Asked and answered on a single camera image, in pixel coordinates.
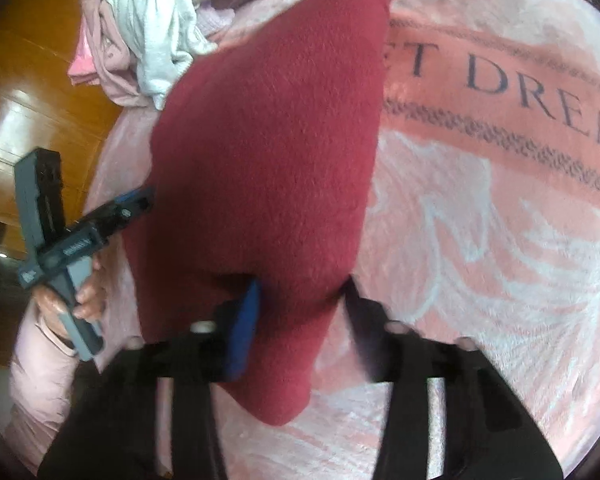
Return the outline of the pink sleeved left forearm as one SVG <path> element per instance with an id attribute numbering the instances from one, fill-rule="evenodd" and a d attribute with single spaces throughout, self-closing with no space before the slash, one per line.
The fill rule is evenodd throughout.
<path id="1" fill-rule="evenodd" d="M 5 439 L 35 474 L 70 410 L 72 382 L 79 359 L 29 304 L 20 323 L 9 365 L 12 397 Z"/>

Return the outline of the person left hand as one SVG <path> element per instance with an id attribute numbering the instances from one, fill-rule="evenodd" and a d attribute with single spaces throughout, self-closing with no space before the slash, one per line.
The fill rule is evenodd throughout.
<path id="1" fill-rule="evenodd" d="M 33 301 L 46 326 L 59 338 L 69 341 L 70 336 L 62 325 L 59 315 L 67 311 L 67 306 L 56 292 L 46 286 L 36 286 L 32 292 Z M 78 305 L 73 313 L 77 318 L 94 322 L 102 318 L 107 302 L 104 285 L 102 258 L 96 255 L 92 259 L 91 275 L 84 281 L 76 293 Z"/>

